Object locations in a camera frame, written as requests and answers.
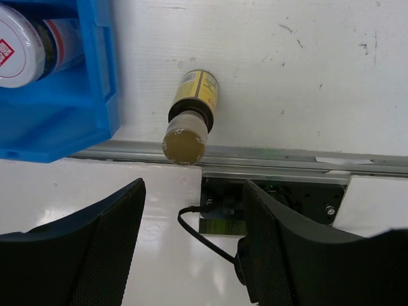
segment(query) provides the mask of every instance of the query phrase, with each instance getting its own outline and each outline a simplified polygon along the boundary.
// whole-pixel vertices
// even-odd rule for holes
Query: yellow label
[[[176,96],[174,97],[173,104],[179,102],[182,99],[194,98],[196,96],[197,88],[200,83],[200,76],[201,71],[192,71],[183,76]]]
[[[211,111],[215,113],[218,99],[218,84],[215,78],[205,71],[201,79],[200,91],[198,92],[198,99],[207,104]]]

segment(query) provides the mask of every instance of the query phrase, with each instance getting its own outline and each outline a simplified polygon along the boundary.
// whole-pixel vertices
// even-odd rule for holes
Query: brown bottle cap
[[[207,138],[203,117],[193,111],[183,112],[169,123],[163,152],[172,163],[191,166],[202,159]]]

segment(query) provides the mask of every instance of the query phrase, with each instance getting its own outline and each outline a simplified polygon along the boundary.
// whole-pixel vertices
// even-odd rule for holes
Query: red and white label
[[[5,40],[0,40],[0,67],[14,54],[14,50]]]

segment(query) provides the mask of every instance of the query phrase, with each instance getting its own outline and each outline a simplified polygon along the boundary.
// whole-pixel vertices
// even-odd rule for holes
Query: wire
[[[190,235],[192,235],[195,239],[197,239],[198,241],[200,241],[202,244],[204,244],[205,246],[207,246],[209,249],[213,250],[214,252],[216,252],[218,255],[220,255],[222,258],[224,258],[225,260],[228,260],[230,263],[234,264],[235,259],[233,256],[229,255],[227,252],[225,252],[224,250],[220,249],[218,246],[216,246],[215,244],[213,244],[211,241],[209,241],[208,239],[206,239],[203,235],[201,235],[200,233],[198,233],[197,231],[195,231],[190,225],[188,225],[188,223],[185,222],[185,220],[183,220],[183,218],[181,218],[182,215],[184,215],[187,212],[210,212],[211,210],[213,210],[216,206],[214,204],[209,204],[206,205],[204,207],[201,206],[190,206],[190,207],[186,207],[183,208],[182,210],[179,211],[178,216],[177,216],[177,221],[178,223],[180,223],[180,225],[190,233]]]

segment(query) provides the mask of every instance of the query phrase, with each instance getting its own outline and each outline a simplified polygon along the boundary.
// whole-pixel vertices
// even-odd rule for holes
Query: white jar
[[[83,59],[78,19],[36,20],[0,3],[0,87],[25,86]]]

